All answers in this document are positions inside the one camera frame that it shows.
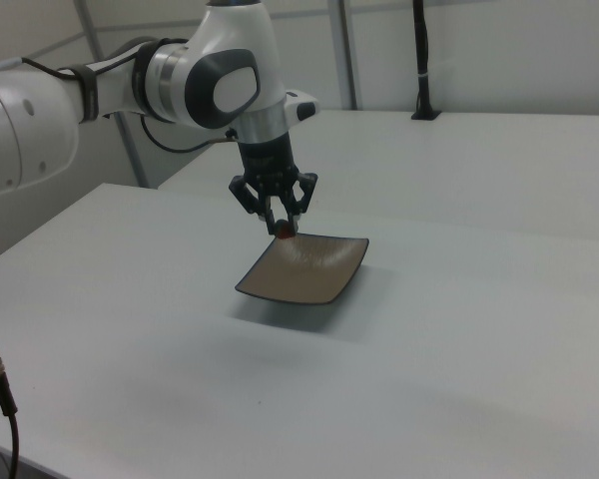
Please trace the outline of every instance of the cable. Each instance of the cable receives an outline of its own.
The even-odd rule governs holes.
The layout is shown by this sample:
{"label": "cable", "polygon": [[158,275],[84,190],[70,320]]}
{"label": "cable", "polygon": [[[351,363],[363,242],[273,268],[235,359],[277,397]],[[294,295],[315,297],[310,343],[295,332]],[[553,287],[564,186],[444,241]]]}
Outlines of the cable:
{"label": "cable", "polygon": [[144,133],[147,135],[147,137],[149,138],[149,140],[151,140],[151,142],[158,147],[161,150],[164,150],[165,152],[169,152],[169,153],[175,153],[175,154],[185,154],[185,153],[192,153],[195,152],[197,150],[201,150],[204,147],[207,147],[208,145],[213,145],[215,143],[231,143],[235,141],[235,138],[233,138],[235,136],[235,131],[234,130],[229,130],[227,132],[227,137],[226,138],[215,138],[212,140],[206,140],[203,143],[200,143],[199,145],[196,145],[194,147],[191,148],[186,148],[183,150],[176,150],[174,148],[171,147],[167,147],[166,145],[163,145],[162,143],[160,143],[149,131],[149,127],[147,126],[147,120],[146,120],[146,116],[142,115],[140,117],[140,123],[142,124],[142,129],[144,130]]}
{"label": "cable", "polygon": [[18,407],[13,399],[11,388],[9,386],[9,379],[5,372],[4,363],[0,357],[0,408],[2,414],[9,418],[9,424],[11,425],[11,467],[9,468],[9,479],[15,479],[18,471],[18,458],[20,455],[20,438],[18,434],[18,423],[16,421],[16,412]]}
{"label": "cable", "polygon": [[35,60],[31,60],[30,58],[22,58],[22,63],[29,65],[33,68],[37,68],[38,70],[43,71],[44,73],[51,75],[52,77],[59,78],[60,80],[69,80],[69,81],[77,81],[78,77],[75,75],[69,75],[66,73],[57,72],[49,67],[42,65],[41,63],[36,62]]}
{"label": "cable", "polygon": [[103,73],[107,73],[107,72],[113,70],[114,68],[119,67],[120,65],[123,65],[127,62],[130,62],[131,60],[134,60],[135,58],[136,58],[135,53],[129,55],[128,57],[121,58],[120,60],[118,60],[115,63],[112,63],[111,65],[107,65],[106,67],[102,67],[99,70],[95,70],[96,75],[102,75]]}
{"label": "cable", "polygon": [[18,421],[16,415],[9,416],[11,425],[11,467],[9,468],[9,479],[15,479],[18,473],[18,458],[20,456],[20,435],[18,434]]}

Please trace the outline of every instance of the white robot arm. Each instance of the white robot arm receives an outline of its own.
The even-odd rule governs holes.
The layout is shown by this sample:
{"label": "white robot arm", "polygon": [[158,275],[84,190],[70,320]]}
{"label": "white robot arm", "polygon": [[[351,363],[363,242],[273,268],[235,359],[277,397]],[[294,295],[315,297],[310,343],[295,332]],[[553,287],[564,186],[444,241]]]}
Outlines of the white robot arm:
{"label": "white robot arm", "polygon": [[[297,232],[317,176],[296,167],[289,129],[318,113],[319,105],[285,89],[260,0],[210,1],[189,41],[143,41],[104,62],[59,72],[13,70],[23,61],[34,63],[0,63],[0,193],[67,168],[79,123],[135,112],[196,129],[232,128],[245,172],[233,178],[231,191],[248,213],[266,221],[269,234]],[[276,223],[271,197],[280,198],[287,222]]]}

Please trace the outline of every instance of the white table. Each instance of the white table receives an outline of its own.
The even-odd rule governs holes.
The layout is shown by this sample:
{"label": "white table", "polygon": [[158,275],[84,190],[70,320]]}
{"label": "white table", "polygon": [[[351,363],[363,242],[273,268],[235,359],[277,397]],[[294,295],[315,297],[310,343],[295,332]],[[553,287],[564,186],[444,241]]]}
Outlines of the white table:
{"label": "white table", "polygon": [[0,257],[23,455],[76,478],[599,477],[599,118],[293,133],[320,174],[301,229],[370,238],[334,305],[233,290],[269,239],[228,193],[232,145]]}

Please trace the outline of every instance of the white wall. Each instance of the white wall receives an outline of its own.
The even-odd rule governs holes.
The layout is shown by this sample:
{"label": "white wall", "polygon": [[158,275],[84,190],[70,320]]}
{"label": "white wall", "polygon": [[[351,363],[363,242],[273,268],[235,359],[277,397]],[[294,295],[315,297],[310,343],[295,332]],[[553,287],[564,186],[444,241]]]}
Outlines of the white wall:
{"label": "white wall", "polygon": [[[0,1],[0,59],[29,55],[81,33],[73,2]],[[50,67],[93,60],[84,36],[37,58]],[[80,127],[73,164],[51,180],[0,196],[0,254],[102,183],[135,185],[113,121]]]}
{"label": "white wall", "polygon": [[[425,0],[433,106],[599,115],[599,0]],[[414,109],[410,0],[351,0],[365,109]]]}
{"label": "white wall", "polygon": [[[288,88],[297,88],[319,98],[325,108],[342,107],[338,66],[326,0],[265,0],[273,17],[282,57],[282,75]],[[206,1],[170,0],[88,0],[98,40],[105,55],[135,37],[189,38],[196,32],[206,12]],[[142,131],[139,119],[128,115],[133,142],[152,187],[194,159],[199,153],[173,155],[155,147]],[[175,148],[197,145],[218,132],[199,132],[188,128],[149,121],[152,132]]]}

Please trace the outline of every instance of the black cable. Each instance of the black cable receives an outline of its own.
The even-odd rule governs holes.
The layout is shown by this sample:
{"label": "black cable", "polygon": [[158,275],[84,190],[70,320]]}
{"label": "black cable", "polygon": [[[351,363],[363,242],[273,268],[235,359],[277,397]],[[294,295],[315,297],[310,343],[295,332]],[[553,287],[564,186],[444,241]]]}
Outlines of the black cable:
{"label": "black cable", "polygon": [[229,130],[227,132],[227,137],[226,138],[216,138],[213,140],[206,140],[203,143],[200,143],[199,145],[195,145],[194,147],[191,148],[186,148],[183,150],[176,150],[175,148],[171,148],[171,147],[167,147],[166,145],[163,145],[162,143],[160,143],[151,133],[151,131],[149,130],[149,127],[147,126],[147,120],[146,120],[146,116],[142,115],[140,117],[140,124],[142,125],[142,129],[144,130],[144,133],[147,135],[147,138],[149,138],[149,140],[151,140],[151,142],[158,147],[161,150],[164,150],[165,152],[169,152],[169,153],[175,153],[178,155],[181,154],[185,154],[185,153],[192,153],[192,152],[196,152],[197,150],[201,150],[204,147],[207,147],[208,145],[213,145],[215,143],[229,143],[229,142],[234,142],[235,139],[233,138],[233,136],[235,135],[235,131],[234,130]]}
{"label": "black cable", "polygon": [[9,468],[9,479],[16,479],[20,457],[20,435],[18,434],[18,421],[15,414],[9,416],[9,424],[11,425],[11,467]]}
{"label": "black cable", "polygon": [[129,55],[128,57],[121,58],[120,60],[118,60],[115,63],[112,63],[111,65],[107,65],[106,67],[102,67],[99,70],[95,70],[96,75],[102,75],[103,73],[107,73],[107,72],[113,70],[114,68],[119,67],[122,64],[130,62],[131,60],[134,60],[135,58],[136,58],[136,54],[135,53]]}
{"label": "black cable", "polygon": [[22,58],[22,63],[25,65],[29,65],[33,68],[37,68],[38,70],[43,71],[44,73],[51,75],[52,77],[59,78],[60,80],[69,80],[69,81],[77,81],[78,77],[75,75],[69,75],[66,73],[57,72],[49,67],[42,65],[41,63],[36,62],[35,60],[31,60],[30,58]]}

